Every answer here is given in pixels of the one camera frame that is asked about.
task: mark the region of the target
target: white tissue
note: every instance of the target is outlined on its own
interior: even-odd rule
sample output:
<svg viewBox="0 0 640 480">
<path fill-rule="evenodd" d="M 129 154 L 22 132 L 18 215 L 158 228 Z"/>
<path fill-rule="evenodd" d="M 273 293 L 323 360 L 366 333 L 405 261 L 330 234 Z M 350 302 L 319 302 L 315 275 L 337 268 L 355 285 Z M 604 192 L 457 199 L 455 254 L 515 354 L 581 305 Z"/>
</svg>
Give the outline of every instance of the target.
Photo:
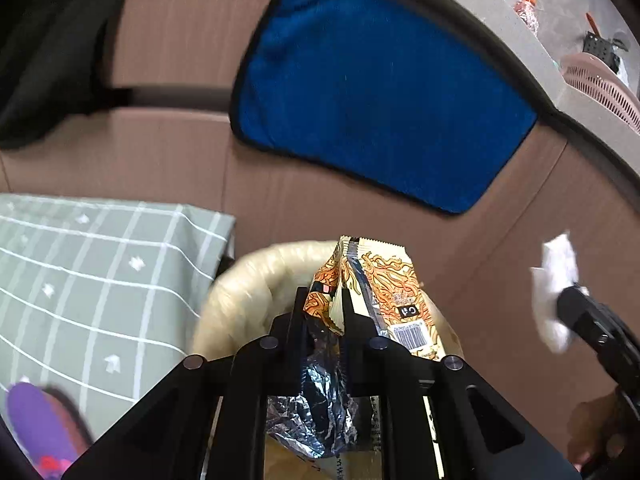
<svg viewBox="0 0 640 480">
<path fill-rule="evenodd" d="M 558 319 L 556 301 L 568 286 L 578 282 L 574 248 L 566 233 L 542 245 L 542 268 L 532 267 L 533 319 L 543 343 L 556 354 L 571 342 L 571 331 Z"/>
</svg>

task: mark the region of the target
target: blue cloth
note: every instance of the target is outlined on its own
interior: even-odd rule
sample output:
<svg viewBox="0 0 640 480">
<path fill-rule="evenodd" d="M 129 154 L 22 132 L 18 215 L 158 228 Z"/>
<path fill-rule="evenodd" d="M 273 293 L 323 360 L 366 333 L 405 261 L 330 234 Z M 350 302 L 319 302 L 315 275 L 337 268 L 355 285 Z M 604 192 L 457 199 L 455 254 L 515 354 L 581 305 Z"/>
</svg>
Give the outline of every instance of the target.
<svg viewBox="0 0 640 480">
<path fill-rule="evenodd" d="M 272 3 L 244 61 L 234 132 L 452 213 L 536 121 L 473 50 L 391 0 Z"/>
</svg>

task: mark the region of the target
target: crumpled foil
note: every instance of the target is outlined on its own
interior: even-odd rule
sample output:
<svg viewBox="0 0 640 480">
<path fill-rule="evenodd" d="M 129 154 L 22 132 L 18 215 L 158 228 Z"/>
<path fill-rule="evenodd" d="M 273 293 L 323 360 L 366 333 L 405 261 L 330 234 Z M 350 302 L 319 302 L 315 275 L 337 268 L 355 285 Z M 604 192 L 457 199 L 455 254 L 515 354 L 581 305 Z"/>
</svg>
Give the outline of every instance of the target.
<svg viewBox="0 0 640 480">
<path fill-rule="evenodd" d="M 305 317 L 314 352 L 307 358 L 302 394 L 269 397 L 266 429 L 294 452 L 328 458 L 355 443 L 357 404 L 347 395 L 338 366 L 338 336 L 317 317 Z"/>
</svg>

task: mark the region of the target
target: screw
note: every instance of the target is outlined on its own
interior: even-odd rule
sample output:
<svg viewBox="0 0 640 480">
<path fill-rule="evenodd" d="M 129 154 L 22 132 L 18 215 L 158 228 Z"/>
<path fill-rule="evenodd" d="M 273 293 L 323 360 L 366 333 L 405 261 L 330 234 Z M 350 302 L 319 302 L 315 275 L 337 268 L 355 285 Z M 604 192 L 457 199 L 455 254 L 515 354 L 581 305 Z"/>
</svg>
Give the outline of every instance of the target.
<svg viewBox="0 0 640 480">
<path fill-rule="evenodd" d="M 204 364 L 204 357 L 201 355 L 193 354 L 187 355 L 182 361 L 182 365 L 187 368 L 187 370 L 197 370 Z"/>
<path fill-rule="evenodd" d="M 374 350 L 384 350 L 389 346 L 389 339 L 381 336 L 372 337 L 369 339 L 369 346 Z"/>
<path fill-rule="evenodd" d="M 457 355 L 448 355 L 442 362 L 449 370 L 453 371 L 460 370 L 465 365 L 464 361 Z"/>
<path fill-rule="evenodd" d="M 272 335 L 266 335 L 260 339 L 260 346 L 265 350 L 271 350 L 278 347 L 278 339 Z"/>
</svg>

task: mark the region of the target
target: green checkered tablecloth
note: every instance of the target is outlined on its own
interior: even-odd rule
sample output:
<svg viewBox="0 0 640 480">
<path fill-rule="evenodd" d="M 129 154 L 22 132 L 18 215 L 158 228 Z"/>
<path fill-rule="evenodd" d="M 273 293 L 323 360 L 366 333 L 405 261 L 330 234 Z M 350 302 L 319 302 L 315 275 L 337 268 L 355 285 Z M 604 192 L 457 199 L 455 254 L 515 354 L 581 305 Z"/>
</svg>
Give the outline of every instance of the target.
<svg viewBox="0 0 640 480">
<path fill-rule="evenodd" d="M 234 218 L 188 205 L 0 194 L 0 413 L 63 390 L 101 436 L 186 355 Z"/>
</svg>

